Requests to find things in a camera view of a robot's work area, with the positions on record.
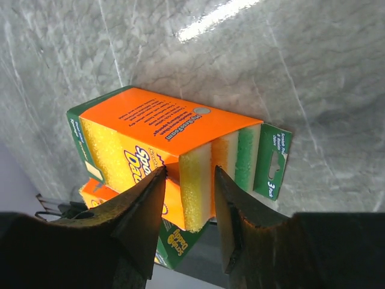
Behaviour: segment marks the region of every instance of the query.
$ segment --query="green cardboard end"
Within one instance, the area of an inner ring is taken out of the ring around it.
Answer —
[[[262,124],[254,179],[256,193],[277,200],[291,140],[291,132],[267,123]]]
[[[198,241],[208,223],[198,233],[183,231],[167,220],[162,220],[159,232],[156,257],[159,263],[169,269],[175,269],[191,247]]]

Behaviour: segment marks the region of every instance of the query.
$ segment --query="orange label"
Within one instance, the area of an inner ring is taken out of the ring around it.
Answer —
[[[176,157],[222,135],[263,122],[135,88],[89,108],[81,117]]]

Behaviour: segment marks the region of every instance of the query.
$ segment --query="sponge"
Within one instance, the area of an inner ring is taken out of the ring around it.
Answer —
[[[232,178],[235,178],[235,162],[238,151],[238,131],[218,137],[211,143],[211,212],[215,216],[214,175],[215,166],[220,166]]]
[[[257,166],[260,127],[261,125],[253,125],[238,131],[235,182],[244,191],[253,190]]]
[[[81,119],[81,125],[92,159],[104,174],[105,184],[118,193],[129,189],[128,176],[132,173],[122,158],[118,132],[87,119]]]
[[[186,230],[198,232],[211,217],[211,143],[179,157],[179,176]]]

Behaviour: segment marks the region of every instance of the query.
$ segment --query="gray marble surface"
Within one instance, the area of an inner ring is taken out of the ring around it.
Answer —
[[[86,180],[65,112],[123,85],[290,129],[277,202],[385,210],[384,0],[2,0],[0,135],[46,197]]]

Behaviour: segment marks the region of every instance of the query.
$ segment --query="white wall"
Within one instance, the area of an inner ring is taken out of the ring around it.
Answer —
[[[43,207],[38,191],[0,141],[0,211],[15,211],[33,216]]]

